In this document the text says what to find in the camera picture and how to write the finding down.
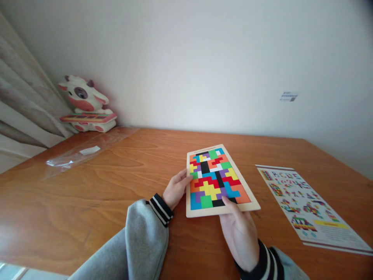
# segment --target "cow toy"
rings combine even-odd
[[[107,132],[115,125],[117,114],[110,109],[102,109],[109,104],[109,99],[94,88],[92,80],[88,82],[73,75],[65,76],[66,82],[58,87],[68,92],[68,99],[75,108],[75,113],[61,118],[61,121],[71,123],[80,131]]]

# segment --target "hand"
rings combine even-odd
[[[185,193],[185,187],[192,179],[193,176],[187,176],[187,169],[180,171],[171,178],[167,188],[164,190],[162,198],[172,211],[179,204],[180,199]]]
[[[241,212],[238,206],[226,197],[224,204],[232,212],[220,215],[225,241],[236,263],[247,272],[259,262],[258,235],[250,212]]]

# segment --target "gray sleeve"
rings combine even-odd
[[[310,278],[307,274],[304,273],[303,270],[300,269],[299,266],[295,264],[295,262],[290,259],[285,253],[279,250],[276,247],[272,247],[271,249],[275,250],[282,266],[284,267],[284,279],[296,279],[296,280],[309,280]]]
[[[246,272],[235,262],[242,280],[278,279],[309,280],[292,259],[275,247],[267,248],[260,240],[259,262],[256,267]]]
[[[159,195],[127,211],[125,228],[92,255],[69,280],[158,279],[168,246],[172,211]]]

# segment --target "clear plastic wrapper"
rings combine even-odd
[[[43,180],[95,158],[138,130],[139,128],[116,127],[106,133],[100,133],[58,157],[49,159],[46,161],[47,170]]]

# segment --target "wood grain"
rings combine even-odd
[[[80,133],[0,176],[0,260],[72,274],[125,225],[127,207],[185,167],[187,152],[224,144],[255,194],[259,238],[311,279],[368,279],[372,258],[304,246],[254,164],[294,168],[370,245],[372,182],[302,139],[141,129],[47,180],[45,161],[98,133]],[[161,279],[239,279],[218,216],[175,209]]]

